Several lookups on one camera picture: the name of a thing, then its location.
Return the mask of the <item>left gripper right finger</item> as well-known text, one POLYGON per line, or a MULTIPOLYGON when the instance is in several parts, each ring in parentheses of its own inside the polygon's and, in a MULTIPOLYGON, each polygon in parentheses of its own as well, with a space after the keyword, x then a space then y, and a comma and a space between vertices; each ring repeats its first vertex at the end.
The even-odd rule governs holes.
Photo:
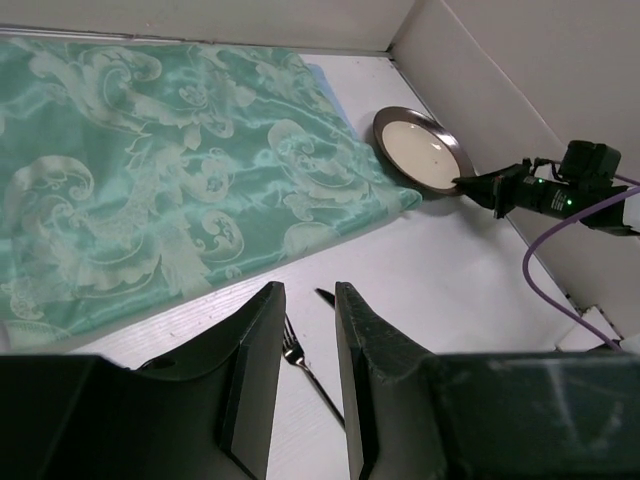
POLYGON ((639 359, 436 355, 335 287, 354 479, 635 479, 639 359))

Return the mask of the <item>silver fork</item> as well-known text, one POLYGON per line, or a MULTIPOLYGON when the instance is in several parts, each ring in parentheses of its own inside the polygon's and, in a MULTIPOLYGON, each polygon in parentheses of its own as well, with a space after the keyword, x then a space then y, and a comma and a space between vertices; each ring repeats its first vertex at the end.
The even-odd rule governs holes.
POLYGON ((343 414, 339 411, 326 389, 322 386, 321 382, 307 365, 305 351, 294 332, 288 315, 285 315, 284 318, 282 355, 288 364, 298 367, 304 372, 306 378, 335 417, 341 428, 345 429, 345 419, 343 414))

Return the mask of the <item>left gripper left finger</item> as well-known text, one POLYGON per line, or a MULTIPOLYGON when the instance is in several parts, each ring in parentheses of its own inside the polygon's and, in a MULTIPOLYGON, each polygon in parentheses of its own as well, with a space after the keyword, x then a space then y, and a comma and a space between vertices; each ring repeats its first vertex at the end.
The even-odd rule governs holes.
POLYGON ((5 479, 262 479, 286 297, 236 313, 136 369, 98 355, 1 360, 5 479))

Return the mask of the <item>metal plate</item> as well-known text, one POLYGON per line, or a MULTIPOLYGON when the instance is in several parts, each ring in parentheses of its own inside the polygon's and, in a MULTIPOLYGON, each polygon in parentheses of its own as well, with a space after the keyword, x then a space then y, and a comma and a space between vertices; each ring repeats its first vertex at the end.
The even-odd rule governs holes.
POLYGON ((421 187, 459 196, 454 180, 475 175, 458 140, 437 121, 418 111, 390 106, 373 119, 373 134, 387 160, 421 187))

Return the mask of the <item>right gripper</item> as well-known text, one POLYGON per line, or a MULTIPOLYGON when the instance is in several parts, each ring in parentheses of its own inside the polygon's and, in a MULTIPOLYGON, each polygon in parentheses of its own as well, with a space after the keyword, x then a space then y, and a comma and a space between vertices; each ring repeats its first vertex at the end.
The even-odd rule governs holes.
POLYGON ((571 214, 578 190, 560 178, 557 165, 557 161, 549 159, 524 159, 498 173, 458 177, 453 183, 459 193, 493 210, 495 218, 504 218, 521 208, 565 219, 571 214))

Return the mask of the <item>green patterned cloth placemat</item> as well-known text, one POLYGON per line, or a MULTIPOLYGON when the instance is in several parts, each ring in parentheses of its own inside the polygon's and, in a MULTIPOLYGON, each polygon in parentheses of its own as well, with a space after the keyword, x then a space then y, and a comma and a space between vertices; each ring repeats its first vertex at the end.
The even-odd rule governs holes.
POLYGON ((1 330, 30 349, 421 203, 282 48, 1 43, 1 330))

